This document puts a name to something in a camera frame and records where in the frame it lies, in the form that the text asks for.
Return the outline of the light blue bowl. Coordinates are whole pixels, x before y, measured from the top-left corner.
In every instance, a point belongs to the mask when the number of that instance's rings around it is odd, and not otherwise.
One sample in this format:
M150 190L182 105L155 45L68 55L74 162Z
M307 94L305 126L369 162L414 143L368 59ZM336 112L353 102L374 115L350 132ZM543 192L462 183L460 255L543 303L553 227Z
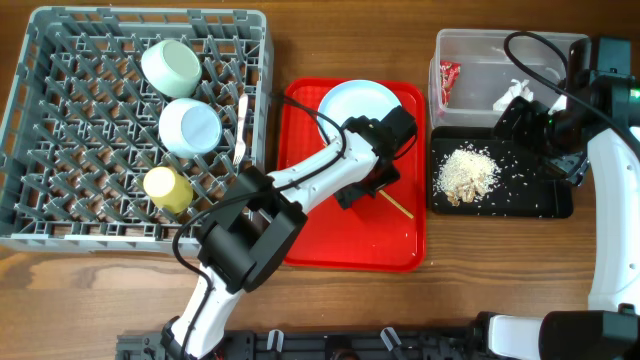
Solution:
M208 104L180 98L170 102L159 117L159 137L166 149L176 157L193 159L205 155L219 145L222 123Z

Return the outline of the clear plastic bin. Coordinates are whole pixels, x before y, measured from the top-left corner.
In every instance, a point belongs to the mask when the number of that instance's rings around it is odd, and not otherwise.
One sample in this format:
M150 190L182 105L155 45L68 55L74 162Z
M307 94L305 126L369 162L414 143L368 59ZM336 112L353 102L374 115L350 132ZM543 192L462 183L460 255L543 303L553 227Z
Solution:
M436 37L436 48L430 63L429 107L432 127L467 126L492 128L502 115L493 104L501 98L512 80L529 80L527 87L533 100L551 107L560 95L533 80L518 69L505 55L503 44L507 35L516 30L442 29ZM584 34L536 32L549 40L568 57L570 45ZM525 65L554 83L566 77L558 56L540 42L519 37L510 41L513 54ZM449 94L442 97L440 65L451 62L460 65Z

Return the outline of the grey dishwasher rack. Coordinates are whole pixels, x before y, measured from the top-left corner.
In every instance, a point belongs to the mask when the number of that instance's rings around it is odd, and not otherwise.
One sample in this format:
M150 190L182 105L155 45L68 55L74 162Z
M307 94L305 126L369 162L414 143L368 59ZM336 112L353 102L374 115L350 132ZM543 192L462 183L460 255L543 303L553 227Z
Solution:
M167 39L196 53L194 98L222 121L209 154L181 159L159 137L169 98L141 57ZM29 20L1 121L1 242L19 251L167 253L180 225L220 199L244 169L262 167L273 42L248 9L41 7ZM246 151L233 165L238 102L249 97ZM158 208L144 176L169 167L193 199Z

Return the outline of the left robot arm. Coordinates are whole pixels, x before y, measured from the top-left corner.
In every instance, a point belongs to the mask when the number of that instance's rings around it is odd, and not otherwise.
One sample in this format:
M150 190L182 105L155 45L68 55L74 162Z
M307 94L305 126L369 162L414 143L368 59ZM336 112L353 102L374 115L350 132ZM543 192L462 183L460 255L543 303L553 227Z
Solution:
M201 359L215 352L239 298L278 269L316 206L336 197L347 209L399 180L394 162L417 139L410 112L396 106L381 119L327 122L338 135L321 151L269 174L247 168L223 199L192 217L201 224L197 265L186 261L179 249L190 225L182 224L175 233L174 257L198 282L184 313L162 330L161 344L172 358Z

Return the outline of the light blue plate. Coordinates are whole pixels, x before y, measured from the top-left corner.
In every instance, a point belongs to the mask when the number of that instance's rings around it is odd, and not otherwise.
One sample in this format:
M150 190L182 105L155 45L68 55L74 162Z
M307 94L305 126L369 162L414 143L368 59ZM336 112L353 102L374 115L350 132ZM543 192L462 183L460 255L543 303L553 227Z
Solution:
M333 87L321 100L318 112L342 125L351 117L382 120L400 105L387 87L369 80L350 80Z

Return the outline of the white plastic fork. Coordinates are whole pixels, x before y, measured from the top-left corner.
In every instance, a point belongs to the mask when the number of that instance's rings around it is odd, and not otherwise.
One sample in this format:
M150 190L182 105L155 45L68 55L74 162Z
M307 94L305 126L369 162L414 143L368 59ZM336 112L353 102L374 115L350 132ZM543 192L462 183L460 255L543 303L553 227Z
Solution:
M239 97L238 102L238 120L237 120L237 132L236 132L236 144L234 149L233 165L239 165L244 157L246 151L246 143L243 138L244 126L246 121L246 115L248 112L249 97L247 94L242 94Z

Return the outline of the rice and food scraps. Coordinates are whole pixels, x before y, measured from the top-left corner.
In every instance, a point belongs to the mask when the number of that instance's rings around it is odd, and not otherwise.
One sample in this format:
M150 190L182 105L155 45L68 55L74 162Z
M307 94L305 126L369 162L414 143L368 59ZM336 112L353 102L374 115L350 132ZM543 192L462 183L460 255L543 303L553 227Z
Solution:
M487 148L465 143L438 163L434 190L454 207L479 203L500 185L501 172Z

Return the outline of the red snack wrapper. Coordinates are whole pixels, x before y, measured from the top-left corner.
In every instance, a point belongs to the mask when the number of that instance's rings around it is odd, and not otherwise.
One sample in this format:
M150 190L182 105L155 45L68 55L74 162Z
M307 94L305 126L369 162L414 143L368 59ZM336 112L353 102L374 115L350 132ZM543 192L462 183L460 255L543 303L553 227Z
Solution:
M455 82L461 73L461 65L456 62L441 60L439 69L442 104L446 107L450 101Z

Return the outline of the yellow cup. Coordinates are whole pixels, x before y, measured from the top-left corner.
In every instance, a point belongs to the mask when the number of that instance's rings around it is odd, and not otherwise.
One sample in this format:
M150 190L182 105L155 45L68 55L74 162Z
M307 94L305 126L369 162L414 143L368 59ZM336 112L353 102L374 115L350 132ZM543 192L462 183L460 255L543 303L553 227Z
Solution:
M189 181L169 167L155 167L143 178L143 189L158 208L178 214L193 199Z

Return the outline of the wooden chopstick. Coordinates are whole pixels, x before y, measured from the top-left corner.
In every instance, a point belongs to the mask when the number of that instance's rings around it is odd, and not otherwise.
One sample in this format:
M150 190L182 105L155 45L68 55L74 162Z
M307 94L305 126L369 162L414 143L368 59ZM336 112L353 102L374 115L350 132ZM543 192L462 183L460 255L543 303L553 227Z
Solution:
M408 211L404 206L402 206L398 201L396 201L393 197L387 194L385 191L380 190L378 193L384 197L388 202L390 202L394 207L396 207L399 211L401 211L405 216L409 219L414 219L414 215Z

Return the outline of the green bowl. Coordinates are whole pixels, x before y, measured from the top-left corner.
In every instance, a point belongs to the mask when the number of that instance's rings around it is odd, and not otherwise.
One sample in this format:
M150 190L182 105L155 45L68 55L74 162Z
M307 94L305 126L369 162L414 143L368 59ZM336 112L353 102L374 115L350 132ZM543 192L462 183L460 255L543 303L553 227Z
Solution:
M201 62L187 45L172 39L163 40L141 57L147 81L167 97L190 97L202 76Z

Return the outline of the black tray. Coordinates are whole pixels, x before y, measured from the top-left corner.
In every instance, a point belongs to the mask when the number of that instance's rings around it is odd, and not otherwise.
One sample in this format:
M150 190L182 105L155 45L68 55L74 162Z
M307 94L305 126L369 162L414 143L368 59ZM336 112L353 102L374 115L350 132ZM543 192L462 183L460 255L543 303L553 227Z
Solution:
M535 218L568 218L574 204L571 186L544 178L535 157L511 140L491 135L489 128L440 126L430 139L431 209L438 214ZM453 205L437 188L441 168L456 150L469 150L494 160L499 168L494 189L471 203Z

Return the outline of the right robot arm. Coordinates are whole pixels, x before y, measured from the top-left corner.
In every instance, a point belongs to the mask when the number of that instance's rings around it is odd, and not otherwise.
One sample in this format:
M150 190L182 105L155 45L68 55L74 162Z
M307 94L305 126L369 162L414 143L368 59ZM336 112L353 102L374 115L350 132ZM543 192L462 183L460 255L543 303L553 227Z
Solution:
M566 106L516 98L491 128L438 127L441 150L462 140L520 149L553 180L593 173L596 263L584 311L542 318L482 312L467 328L416 335L424 359L635 359L639 355L639 87L626 39L594 36L560 57Z

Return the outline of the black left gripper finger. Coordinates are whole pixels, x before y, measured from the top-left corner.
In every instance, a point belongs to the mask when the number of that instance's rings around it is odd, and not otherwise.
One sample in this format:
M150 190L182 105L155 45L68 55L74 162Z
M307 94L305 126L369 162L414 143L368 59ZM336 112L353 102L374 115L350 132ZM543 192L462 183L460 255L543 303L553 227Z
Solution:
M365 193L374 197L375 194L400 179L400 173L393 164L376 167L364 179Z
M367 195L367 192L360 185L346 186L334 194L339 206L343 209L349 209L353 203L361 197Z

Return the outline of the red plastic tray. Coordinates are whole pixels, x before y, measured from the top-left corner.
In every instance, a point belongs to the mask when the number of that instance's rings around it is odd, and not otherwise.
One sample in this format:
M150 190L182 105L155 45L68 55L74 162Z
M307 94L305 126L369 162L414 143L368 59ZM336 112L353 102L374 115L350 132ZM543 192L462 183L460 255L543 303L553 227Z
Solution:
M285 94L318 109L340 78L305 77L293 81ZM414 215L409 219L379 193L365 195L343 210L331 196L315 207L284 262L291 266L350 270L410 272L426 253L426 103L422 92L406 82L382 81L417 122L411 150L394 161L400 179L383 191ZM323 148L318 128L305 112L285 106L277 170L295 165Z

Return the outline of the white tissue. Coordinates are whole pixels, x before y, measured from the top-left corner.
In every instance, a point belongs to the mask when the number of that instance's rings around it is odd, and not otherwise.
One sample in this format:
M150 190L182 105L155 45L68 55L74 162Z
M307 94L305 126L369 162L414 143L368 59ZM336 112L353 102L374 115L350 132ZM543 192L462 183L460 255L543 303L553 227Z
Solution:
M522 81L512 79L511 86L493 103L493 110L505 111L516 97L522 97L527 101L532 101L534 99L534 93L529 89L528 84L528 79Z

